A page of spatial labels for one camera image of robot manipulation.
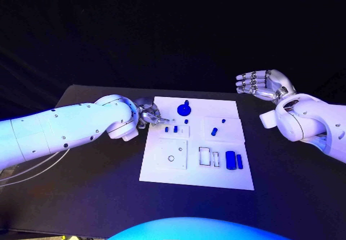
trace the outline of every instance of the black table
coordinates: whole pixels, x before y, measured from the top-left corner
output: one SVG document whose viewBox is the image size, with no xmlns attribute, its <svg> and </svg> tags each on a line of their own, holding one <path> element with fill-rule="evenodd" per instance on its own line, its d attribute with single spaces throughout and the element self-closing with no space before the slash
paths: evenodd
<svg viewBox="0 0 346 240">
<path fill-rule="evenodd" d="M 256 190 L 139 181 L 149 130 L 129 142 L 104 134 L 42 175 L 5 188 L 3 229 L 107 238 L 152 220 L 201 217 L 293 239 L 345 239 L 346 164 L 264 128 L 260 114 L 274 109 L 271 102 L 246 94 L 73 85 L 58 107 L 110 94 L 237 101 Z"/>
</svg>

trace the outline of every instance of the cable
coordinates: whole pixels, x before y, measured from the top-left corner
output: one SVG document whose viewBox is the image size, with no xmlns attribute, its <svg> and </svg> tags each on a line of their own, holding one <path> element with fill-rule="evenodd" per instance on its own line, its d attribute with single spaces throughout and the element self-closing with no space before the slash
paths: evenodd
<svg viewBox="0 0 346 240">
<path fill-rule="evenodd" d="M 34 175 L 34 176 L 31 176 L 29 178 L 26 178 L 26 179 L 24 179 L 24 180 L 21 180 L 21 181 L 16 181 L 16 182 L 12 182 L 12 183 L 8 183 L 8 184 L 5 184 L 5 185 L 0 185 L 0 187 L 5 187 L 5 186 L 9 186 L 9 185 L 12 185 L 12 184 L 18 184 L 18 183 L 22 183 L 24 181 L 26 181 L 26 180 L 29 180 L 29 179 L 32 179 L 32 178 L 35 178 L 38 175 L 41 175 L 61 160 L 62 160 L 62 158 L 65 157 L 65 155 L 67 155 L 67 153 L 70 152 L 70 149 L 67 150 L 67 152 L 64 153 L 64 155 L 61 156 L 61 158 L 57 160 L 57 162 L 42 171 L 42 172 L 39 172 L 36 175 Z"/>
<path fill-rule="evenodd" d="M 12 179 L 12 178 L 18 177 L 19 175 L 28 173 L 32 169 L 35 169 L 39 165 L 42 165 L 48 160 L 51 160 L 52 157 L 54 157 L 58 153 L 60 153 L 60 152 L 57 152 L 45 161 L 42 161 L 39 164 L 36 164 L 36 165 L 35 165 L 34 167 L 31 167 L 28 170 L 22 171 L 21 173 L 18 173 L 18 174 L 13 175 L 13 176 L 9 176 L 9 177 L 2 178 L 0 181 L 5 181 L 5 180 L 8 180 L 8 179 Z"/>
</svg>

